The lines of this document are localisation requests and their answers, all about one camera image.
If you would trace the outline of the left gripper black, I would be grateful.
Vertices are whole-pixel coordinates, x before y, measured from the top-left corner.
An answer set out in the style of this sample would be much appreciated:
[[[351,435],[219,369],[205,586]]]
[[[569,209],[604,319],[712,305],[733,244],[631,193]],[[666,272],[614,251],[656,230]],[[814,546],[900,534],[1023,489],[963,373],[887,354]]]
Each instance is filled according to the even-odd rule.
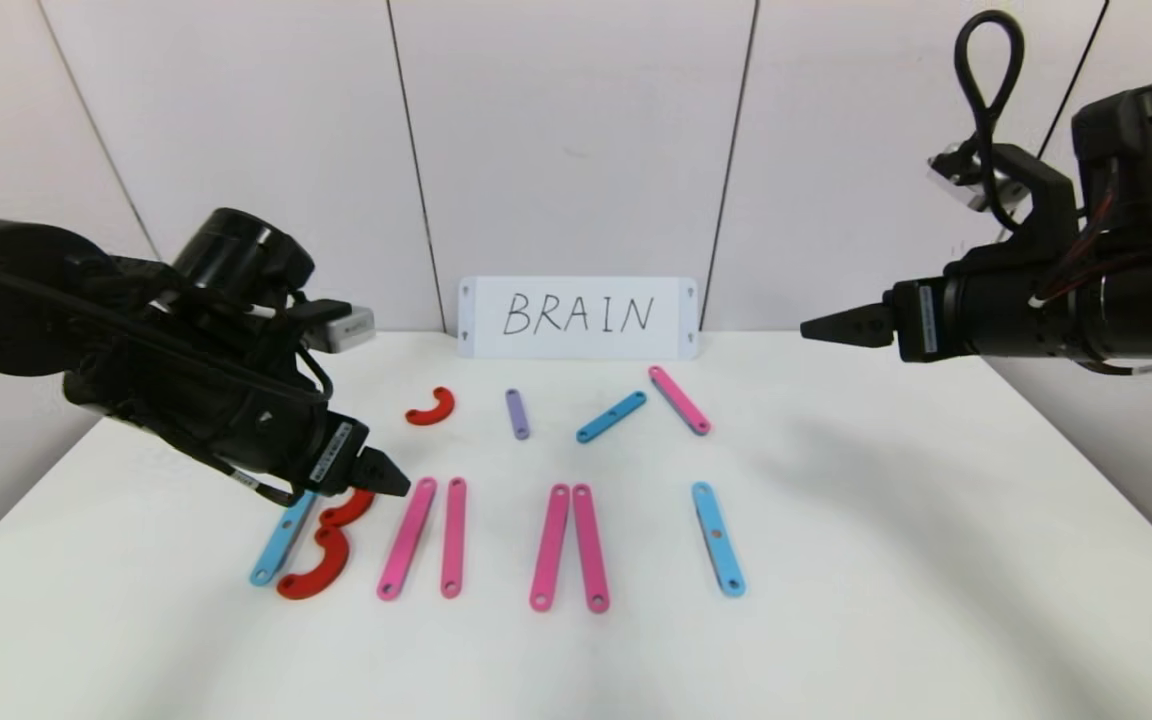
[[[366,435],[361,420],[334,414],[325,402],[252,406],[255,468],[262,473],[324,497],[339,495],[349,484],[374,495],[406,497],[410,478],[379,448],[361,448]]]

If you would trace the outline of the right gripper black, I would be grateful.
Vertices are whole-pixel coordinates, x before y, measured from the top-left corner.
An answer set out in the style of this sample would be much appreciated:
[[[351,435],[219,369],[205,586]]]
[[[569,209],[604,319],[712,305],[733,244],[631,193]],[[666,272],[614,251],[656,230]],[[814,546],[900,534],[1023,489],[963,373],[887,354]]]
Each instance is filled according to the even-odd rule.
[[[876,304],[799,324],[801,336],[882,348],[895,342],[905,363],[954,357],[1064,357],[1068,319],[1029,305],[1036,263],[948,264],[940,275],[902,281]]]

